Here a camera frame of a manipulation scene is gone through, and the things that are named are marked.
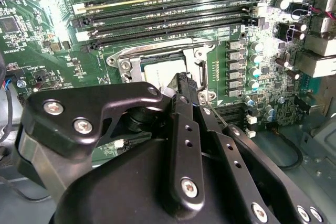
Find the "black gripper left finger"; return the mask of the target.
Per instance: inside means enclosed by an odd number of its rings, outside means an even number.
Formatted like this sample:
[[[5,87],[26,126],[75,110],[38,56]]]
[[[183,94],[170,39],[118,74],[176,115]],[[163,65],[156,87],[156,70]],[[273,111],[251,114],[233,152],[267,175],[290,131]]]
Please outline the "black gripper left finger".
[[[153,130],[154,138],[141,144],[168,143],[164,209],[170,215],[196,215],[205,202],[204,180],[200,130],[185,77],[175,75],[172,97],[146,82],[35,93],[23,110],[19,155],[58,205],[73,182],[95,169],[93,151],[113,131]]]

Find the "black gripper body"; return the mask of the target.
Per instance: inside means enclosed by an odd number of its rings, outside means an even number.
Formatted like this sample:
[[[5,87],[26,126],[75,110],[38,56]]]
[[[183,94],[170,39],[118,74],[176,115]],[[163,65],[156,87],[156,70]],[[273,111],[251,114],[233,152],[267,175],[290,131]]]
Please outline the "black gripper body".
[[[166,140],[151,140],[73,182],[57,205],[54,223],[178,223],[166,212]],[[249,223],[224,165],[203,156],[205,204],[189,223]]]

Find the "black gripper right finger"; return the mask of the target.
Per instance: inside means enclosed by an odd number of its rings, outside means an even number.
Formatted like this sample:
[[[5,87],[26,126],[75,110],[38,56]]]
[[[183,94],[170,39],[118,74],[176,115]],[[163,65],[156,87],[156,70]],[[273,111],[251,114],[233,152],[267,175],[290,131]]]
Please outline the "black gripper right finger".
[[[223,165],[235,223],[328,223],[314,202],[237,126],[222,128],[199,104],[197,84],[185,77],[205,143]]]

